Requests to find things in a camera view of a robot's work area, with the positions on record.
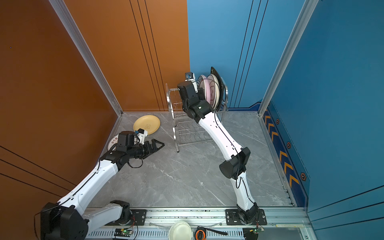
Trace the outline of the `white plate green red rim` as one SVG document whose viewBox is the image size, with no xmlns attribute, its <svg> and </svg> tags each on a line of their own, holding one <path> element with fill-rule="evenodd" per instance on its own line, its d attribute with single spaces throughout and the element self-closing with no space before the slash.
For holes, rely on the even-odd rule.
<svg viewBox="0 0 384 240">
<path fill-rule="evenodd" d="M 207 77 L 205 75 L 200 75 L 198 77 L 198 84 L 199 84 L 199 88 L 205 90 L 206 89 L 206 82 L 205 82 L 205 79 Z"/>
</svg>

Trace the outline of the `pink round plate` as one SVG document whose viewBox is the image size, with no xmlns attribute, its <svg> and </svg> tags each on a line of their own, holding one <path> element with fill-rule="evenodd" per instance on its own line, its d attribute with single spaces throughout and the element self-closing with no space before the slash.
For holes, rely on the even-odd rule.
<svg viewBox="0 0 384 240">
<path fill-rule="evenodd" d="M 203 89 L 207 102 L 213 107 L 216 101 L 216 82 L 214 77 L 212 75 L 208 77 L 201 75 L 199 87 Z"/>
</svg>

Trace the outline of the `chrome two-tier dish rack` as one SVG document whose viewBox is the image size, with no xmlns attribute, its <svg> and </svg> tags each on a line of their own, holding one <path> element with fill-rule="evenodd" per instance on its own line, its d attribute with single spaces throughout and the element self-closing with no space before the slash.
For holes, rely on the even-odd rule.
<svg viewBox="0 0 384 240">
<path fill-rule="evenodd" d="M 173 138 L 177 152 L 180 151 L 181 146 L 213 140 L 203 127 L 183 111 L 182 100 L 177 88 L 166 86 L 166 99 L 173 120 Z"/>
</svg>

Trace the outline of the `white plate green cloud outline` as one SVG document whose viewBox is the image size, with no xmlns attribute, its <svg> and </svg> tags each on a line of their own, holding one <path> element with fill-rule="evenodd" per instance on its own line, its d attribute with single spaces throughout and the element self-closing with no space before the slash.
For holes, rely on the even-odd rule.
<svg viewBox="0 0 384 240">
<path fill-rule="evenodd" d="M 211 91 L 211 100 L 210 100 L 210 104 L 212 105 L 213 109 L 215 107 L 215 103 L 216 103 L 216 86 L 215 86 L 215 81 L 214 81 L 214 77 L 213 77 L 213 74 L 210 74 L 208 76 L 208 79 L 209 79 L 209 83 L 210 83 L 210 91 Z"/>
</svg>

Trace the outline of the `black square floral plate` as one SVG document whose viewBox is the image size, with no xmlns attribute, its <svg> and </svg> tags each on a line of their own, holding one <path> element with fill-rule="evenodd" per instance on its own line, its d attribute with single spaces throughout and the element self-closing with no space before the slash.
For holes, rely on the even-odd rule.
<svg viewBox="0 0 384 240">
<path fill-rule="evenodd" d="M 221 78 L 221 76 L 219 75 L 219 73 L 217 72 L 217 70 L 214 68 L 214 67 L 211 67 L 211 74 L 213 74 L 219 81 L 219 102 L 217 104 L 217 106 L 215 107 L 215 110 L 217 112 L 220 112 L 220 111 L 225 111 L 228 106 L 227 106 L 227 103 L 228 103 L 228 88 L 227 88 L 227 85 L 225 84 L 223 78 Z"/>
</svg>

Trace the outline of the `white plate red characters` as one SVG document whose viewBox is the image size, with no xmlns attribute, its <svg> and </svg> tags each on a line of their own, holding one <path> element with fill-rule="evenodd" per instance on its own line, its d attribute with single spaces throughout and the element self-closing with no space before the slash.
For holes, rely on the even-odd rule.
<svg viewBox="0 0 384 240">
<path fill-rule="evenodd" d="M 194 89 L 195 89 L 195 92 L 198 93 L 199 91 L 199 82 L 196 78 L 196 75 L 194 73 L 192 73 L 192 78 L 191 78 L 191 82 L 194 86 Z"/>
</svg>

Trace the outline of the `cream round plate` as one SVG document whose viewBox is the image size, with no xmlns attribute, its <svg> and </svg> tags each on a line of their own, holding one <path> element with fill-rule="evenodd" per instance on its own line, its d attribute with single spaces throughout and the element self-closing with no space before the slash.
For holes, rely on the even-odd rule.
<svg viewBox="0 0 384 240">
<path fill-rule="evenodd" d="M 214 77 L 214 81 L 215 81 L 215 86 L 216 86 L 216 103 L 215 103 L 215 111 L 218 111 L 218 106 L 219 106 L 219 103 L 220 103 L 220 82 L 218 80 L 218 78 L 216 77 L 216 75 L 213 75 Z"/>
</svg>

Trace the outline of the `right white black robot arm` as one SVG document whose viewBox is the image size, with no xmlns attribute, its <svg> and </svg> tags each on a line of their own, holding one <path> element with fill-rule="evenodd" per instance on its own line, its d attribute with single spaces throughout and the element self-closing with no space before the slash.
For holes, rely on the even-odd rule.
<svg viewBox="0 0 384 240">
<path fill-rule="evenodd" d="M 251 151 L 247 147 L 243 148 L 228 133 L 213 107 L 206 101 L 202 89 L 196 91 L 191 81 L 184 81 L 178 84 L 178 90 L 183 111 L 211 136 L 224 156 L 219 168 L 231 180 L 240 220 L 246 225 L 253 224 L 260 209 L 251 195 L 247 181 L 246 164 Z"/>
</svg>

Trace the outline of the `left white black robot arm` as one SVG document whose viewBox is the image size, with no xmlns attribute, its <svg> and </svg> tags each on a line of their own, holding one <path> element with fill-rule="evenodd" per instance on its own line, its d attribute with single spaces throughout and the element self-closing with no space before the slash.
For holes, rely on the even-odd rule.
<svg viewBox="0 0 384 240">
<path fill-rule="evenodd" d="M 47 203 L 38 213 L 40 231 L 35 232 L 40 240 L 83 240 L 87 234 L 110 223 L 120 225 L 134 223 L 130 204 L 114 200 L 106 206 L 89 214 L 85 211 L 102 189 L 130 160 L 143 161 L 165 146 L 152 139 L 147 141 L 148 133 L 143 129 L 123 131 L 107 152 L 98 160 L 95 168 L 67 195 L 57 203 Z"/>
</svg>

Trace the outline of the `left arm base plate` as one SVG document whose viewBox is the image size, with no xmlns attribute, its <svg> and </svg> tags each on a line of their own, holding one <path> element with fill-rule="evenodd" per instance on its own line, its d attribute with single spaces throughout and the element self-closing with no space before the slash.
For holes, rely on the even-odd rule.
<svg viewBox="0 0 384 240">
<path fill-rule="evenodd" d="M 134 224 L 134 226 L 144 226 L 147 216 L 147 210 L 146 209 L 136 209 L 131 210 L 131 216 L 128 220 L 116 220 L 113 222 L 110 222 L 106 224 L 106 226 L 131 226 Z"/>
</svg>

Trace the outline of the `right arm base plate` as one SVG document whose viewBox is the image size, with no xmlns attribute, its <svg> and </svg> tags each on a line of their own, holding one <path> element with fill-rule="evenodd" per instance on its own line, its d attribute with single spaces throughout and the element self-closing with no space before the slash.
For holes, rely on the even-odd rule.
<svg viewBox="0 0 384 240">
<path fill-rule="evenodd" d="M 226 209 L 226 223 L 228 226 L 237 226 L 237 225 L 259 225 L 266 226 L 267 217 L 263 209 L 256 210 L 256 215 L 252 218 L 248 218 L 243 211 L 239 209 Z"/>
</svg>

